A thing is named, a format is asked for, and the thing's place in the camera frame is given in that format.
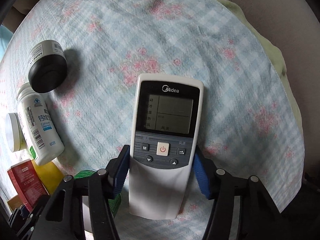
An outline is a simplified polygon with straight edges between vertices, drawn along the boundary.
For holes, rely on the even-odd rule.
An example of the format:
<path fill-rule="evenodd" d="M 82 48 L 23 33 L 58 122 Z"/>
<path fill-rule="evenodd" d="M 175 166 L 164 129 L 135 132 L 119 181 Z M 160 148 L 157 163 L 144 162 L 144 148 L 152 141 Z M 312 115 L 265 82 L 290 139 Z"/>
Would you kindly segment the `white Midea remote control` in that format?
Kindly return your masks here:
<path fill-rule="evenodd" d="M 200 80 L 140 74 L 133 110 L 129 211 L 151 219 L 175 219 L 187 188 L 204 96 Z"/>

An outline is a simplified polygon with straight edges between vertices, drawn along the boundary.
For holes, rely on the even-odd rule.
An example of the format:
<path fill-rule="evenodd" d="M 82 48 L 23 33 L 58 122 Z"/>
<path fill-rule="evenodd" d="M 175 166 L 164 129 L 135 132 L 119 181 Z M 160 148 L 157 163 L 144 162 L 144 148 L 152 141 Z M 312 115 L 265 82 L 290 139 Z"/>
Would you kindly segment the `red carton box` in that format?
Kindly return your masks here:
<path fill-rule="evenodd" d="M 7 170 L 10 180 L 22 203 L 31 212 L 42 196 L 48 195 L 31 160 L 13 165 Z"/>

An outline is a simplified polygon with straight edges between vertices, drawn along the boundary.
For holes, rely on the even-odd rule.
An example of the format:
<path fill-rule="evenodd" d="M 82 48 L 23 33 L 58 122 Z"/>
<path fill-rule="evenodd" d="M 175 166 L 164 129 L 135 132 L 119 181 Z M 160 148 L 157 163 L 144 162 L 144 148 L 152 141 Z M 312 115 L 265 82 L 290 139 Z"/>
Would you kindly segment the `black-capped small jar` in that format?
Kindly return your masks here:
<path fill-rule="evenodd" d="M 59 42 L 44 40 L 28 56 L 28 80 L 37 93 L 48 93 L 59 87 L 67 76 L 67 61 Z"/>

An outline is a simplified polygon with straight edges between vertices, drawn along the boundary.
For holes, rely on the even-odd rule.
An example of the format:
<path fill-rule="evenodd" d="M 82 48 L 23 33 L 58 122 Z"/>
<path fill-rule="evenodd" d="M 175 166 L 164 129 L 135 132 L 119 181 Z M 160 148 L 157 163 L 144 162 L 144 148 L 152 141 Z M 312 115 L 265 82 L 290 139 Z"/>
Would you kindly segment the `green under blanket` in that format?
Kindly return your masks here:
<path fill-rule="evenodd" d="M 273 64 L 283 84 L 293 115 L 296 120 L 296 124 L 299 128 L 301 137 L 303 138 L 302 116 L 300 113 L 300 109 L 297 105 L 297 102 L 295 100 L 295 97 L 293 96 L 293 93 L 289 84 L 289 80 L 287 78 L 286 64 L 280 49 L 274 46 L 268 39 L 264 38 L 253 28 L 253 26 L 248 22 L 248 20 L 246 20 L 242 9 L 237 4 L 228 0 L 217 0 L 217 1 L 221 3 L 223 6 L 225 6 L 234 16 L 236 16 L 260 42 L 261 46 L 265 51 L 265 54 L 268 56 L 269 60 Z"/>

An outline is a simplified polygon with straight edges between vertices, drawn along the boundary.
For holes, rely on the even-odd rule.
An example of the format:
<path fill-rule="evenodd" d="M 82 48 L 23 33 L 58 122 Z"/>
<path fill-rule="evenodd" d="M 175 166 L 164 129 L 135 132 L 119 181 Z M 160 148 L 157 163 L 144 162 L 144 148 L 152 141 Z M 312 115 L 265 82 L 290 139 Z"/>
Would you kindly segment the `white-lidded cream jar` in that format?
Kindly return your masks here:
<path fill-rule="evenodd" d="M 11 152 L 25 150 L 27 148 L 17 113 L 8 113 L 5 118 L 6 139 Z"/>

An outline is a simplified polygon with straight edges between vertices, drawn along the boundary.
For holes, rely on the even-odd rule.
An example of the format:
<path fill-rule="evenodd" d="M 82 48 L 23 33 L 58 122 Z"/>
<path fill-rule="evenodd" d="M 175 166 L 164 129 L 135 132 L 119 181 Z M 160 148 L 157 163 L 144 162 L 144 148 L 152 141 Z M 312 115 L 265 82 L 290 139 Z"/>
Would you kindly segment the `brown cardboard box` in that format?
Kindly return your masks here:
<path fill-rule="evenodd" d="M 7 205 L 11 212 L 14 212 L 15 209 L 21 207 L 23 204 L 24 203 L 20 199 L 19 195 L 16 195 L 7 201 Z"/>

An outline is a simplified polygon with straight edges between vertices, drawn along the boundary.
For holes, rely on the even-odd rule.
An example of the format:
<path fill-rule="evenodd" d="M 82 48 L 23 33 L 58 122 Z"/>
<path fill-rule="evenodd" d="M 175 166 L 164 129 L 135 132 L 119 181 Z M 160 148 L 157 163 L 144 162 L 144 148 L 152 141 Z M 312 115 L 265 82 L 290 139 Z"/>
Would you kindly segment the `blue checkered floral bedsheet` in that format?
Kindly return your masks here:
<path fill-rule="evenodd" d="M 62 183 L 63 205 L 40 218 L 33 239 L 81 239 L 76 202 L 94 205 L 95 239 L 188 238 L 185 224 L 163 211 L 178 195 L 172 182 L 191 168 L 213 200 L 189 215 L 204 239 L 232 229 L 229 180 L 240 196 L 238 239 L 284 239 L 280 212 L 301 186 L 304 145 L 284 86 L 263 46 L 216 0 L 40 0 L 10 41 L 1 62 L 1 112 L 15 111 L 15 89 L 28 72 L 27 55 L 42 40 L 58 40 L 68 75 L 50 95 L 57 127 L 93 166 L 107 162 L 131 138 L 118 161 L 145 173 L 148 190 L 114 221 L 103 200 L 115 189 L 110 172 Z"/>

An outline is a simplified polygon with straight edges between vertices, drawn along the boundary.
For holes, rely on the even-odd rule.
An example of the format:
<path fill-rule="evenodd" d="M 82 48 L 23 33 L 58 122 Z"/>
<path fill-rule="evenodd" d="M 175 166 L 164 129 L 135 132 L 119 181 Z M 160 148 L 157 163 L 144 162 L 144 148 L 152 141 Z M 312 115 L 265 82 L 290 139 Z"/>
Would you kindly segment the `white vitamin pill bottle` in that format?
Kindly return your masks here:
<path fill-rule="evenodd" d="M 45 165 L 65 149 L 50 117 L 46 102 L 29 83 L 20 87 L 16 99 L 20 126 L 31 156 L 37 165 Z"/>

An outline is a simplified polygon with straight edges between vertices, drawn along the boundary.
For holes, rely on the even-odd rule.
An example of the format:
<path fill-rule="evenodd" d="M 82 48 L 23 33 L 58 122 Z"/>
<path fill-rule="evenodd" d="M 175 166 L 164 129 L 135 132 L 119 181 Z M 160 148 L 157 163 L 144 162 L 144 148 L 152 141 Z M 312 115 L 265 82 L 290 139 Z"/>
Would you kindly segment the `green jar with white lid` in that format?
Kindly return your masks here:
<path fill-rule="evenodd" d="M 93 171 L 93 170 L 82 170 L 82 171 L 78 172 L 74 176 L 74 179 L 90 177 L 94 173 L 95 173 L 95 171 Z M 114 199 L 109 199 L 108 200 L 108 203 L 109 203 L 109 206 L 110 206 L 110 210 L 112 212 L 113 217 L 115 217 L 117 215 L 117 212 L 118 212 L 119 207 L 121 205 L 121 201 L 122 201 L 121 193 L 117 194 L 114 197 Z"/>

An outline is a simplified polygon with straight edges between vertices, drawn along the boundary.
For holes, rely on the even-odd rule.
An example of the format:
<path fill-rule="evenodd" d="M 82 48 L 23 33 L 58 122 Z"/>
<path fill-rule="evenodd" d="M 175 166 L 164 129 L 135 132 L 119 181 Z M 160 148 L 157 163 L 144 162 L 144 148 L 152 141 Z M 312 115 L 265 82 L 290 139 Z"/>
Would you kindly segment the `yellow tape roll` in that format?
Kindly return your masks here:
<path fill-rule="evenodd" d="M 31 162 L 47 192 L 52 195 L 63 180 L 63 173 L 52 161 L 42 166 L 37 165 L 35 160 Z"/>

